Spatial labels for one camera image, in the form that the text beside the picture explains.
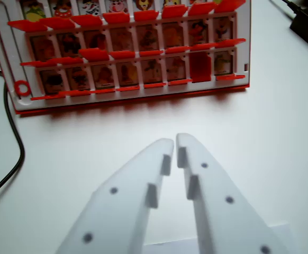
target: black cable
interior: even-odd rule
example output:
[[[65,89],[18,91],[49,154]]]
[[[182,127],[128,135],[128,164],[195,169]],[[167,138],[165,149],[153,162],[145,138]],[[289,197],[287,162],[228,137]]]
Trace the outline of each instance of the black cable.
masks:
[[[20,157],[15,164],[15,166],[12,168],[12,170],[0,181],[0,188],[14,175],[16,174],[20,169],[23,164],[23,161],[25,159],[25,148],[22,143],[21,137],[19,135],[19,132],[17,131],[16,125],[14,123],[9,105],[8,105],[8,89],[6,86],[6,83],[4,84],[4,105],[5,105],[5,111],[7,114],[8,121],[11,125],[12,131],[14,133],[14,136],[16,138],[17,143],[19,144],[20,148]]]

